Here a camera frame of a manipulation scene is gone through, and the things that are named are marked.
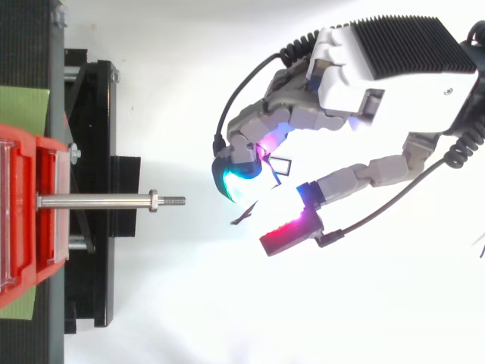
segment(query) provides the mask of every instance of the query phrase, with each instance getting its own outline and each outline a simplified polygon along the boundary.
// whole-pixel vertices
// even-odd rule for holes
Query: white background
[[[460,171],[443,167],[368,226],[326,249],[307,241],[267,258],[254,218],[211,176],[211,143],[239,82],[308,31],[376,14],[438,16],[463,40],[483,2],[344,0],[66,0],[66,46],[112,61],[117,154],[142,157],[140,192],[187,205],[138,214],[137,238],[118,239],[114,321],[66,337],[68,364],[483,363],[485,150]],[[275,61],[235,102],[259,99]],[[399,153],[398,137],[293,133],[294,182]],[[376,149],[372,138],[385,144]],[[452,140],[443,138],[433,160]],[[344,228],[402,186],[368,188],[321,210]]]

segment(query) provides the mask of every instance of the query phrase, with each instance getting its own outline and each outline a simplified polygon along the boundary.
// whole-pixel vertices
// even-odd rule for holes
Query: coiled cable
[[[280,50],[280,58],[286,67],[291,67],[298,60],[310,55],[313,52],[315,43],[317,42],[318,34],[320,32],[315,30],[313,33],[308,33],[307,36],[302,36],[290,43],[286,48]]]
[[[469,157],[485,142],[485,118],[475,121],[471,128],[458,138],[445,154],[445,163],[454,169],[460,169]]]
[[[485,20],[480,20],[470,29],[468,33],[467,44],[471,46],[471,42],[476,40],[481,46],[485,45]]]

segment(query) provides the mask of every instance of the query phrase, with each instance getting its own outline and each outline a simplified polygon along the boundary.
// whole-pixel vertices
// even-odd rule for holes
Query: robotic hand
[[[269,256],[308,238],[327,246],[369,222],[443,164],[461,168],[485,139],[485,21],[459,45],[436,18],[379,17],[308,34],[261,63],[231,96],[214,136],[212,165],[219,191],[251,205],[279,183],[269,156],[295,129],[336,131],[346,122],[408,132],[401,155],[353,165],[297,188],[301,215],[261,238]],[[241,111],[221,136],[243,87],[280,58],[263,99]],[[441,135],[458,142],[424,170]],[[323,234],[317,210],[372,187],[412,182],[353,226]]]

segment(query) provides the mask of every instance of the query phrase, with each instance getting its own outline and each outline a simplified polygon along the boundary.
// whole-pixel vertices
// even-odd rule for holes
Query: black panel
[[[66,111],[82,157],[72,166],[79,193],[138,193],[140,158],[117,157],[116,87],[109,61],[84,64],[66,87]],[[94,251],[70,251],[65,280],[65,331],[76,332],[76,319],[94,319],[96,327],[113,319],[114,237],[135,235],[136,210],[83,212]],[[82,234],[71,212],[71,234]]]
[[[87,49],[65,49],[64,64],[69,67],[81,67],[88,61]]]
[[[140,157],[111,157],[112,193],[138,193],[141,161]],[[111,212],[112,237],[135,237],[135,232],[135,209]]]
[[[435,17],[377,17],[352,23],[375,80],[400,74],[472,74],[473,61]]]

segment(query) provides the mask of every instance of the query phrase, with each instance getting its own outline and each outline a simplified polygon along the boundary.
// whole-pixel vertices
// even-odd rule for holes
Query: black metal frame
[[[67,49],[65,55],[67,66],[80,67],[77,79],[65,87],[70,131],[82,152],[72,166],[72,192],[138,193],[140,158],[114,156],[113,64],[83,63],[80,50]],[[66,334],[76,332],[76,319],[94,319],[96,327],[113,319],[114,238],[134,237],[135,226],[136,210],[71,212],[70,233],[82,234],[93,249],[71,251],[65,266]]]

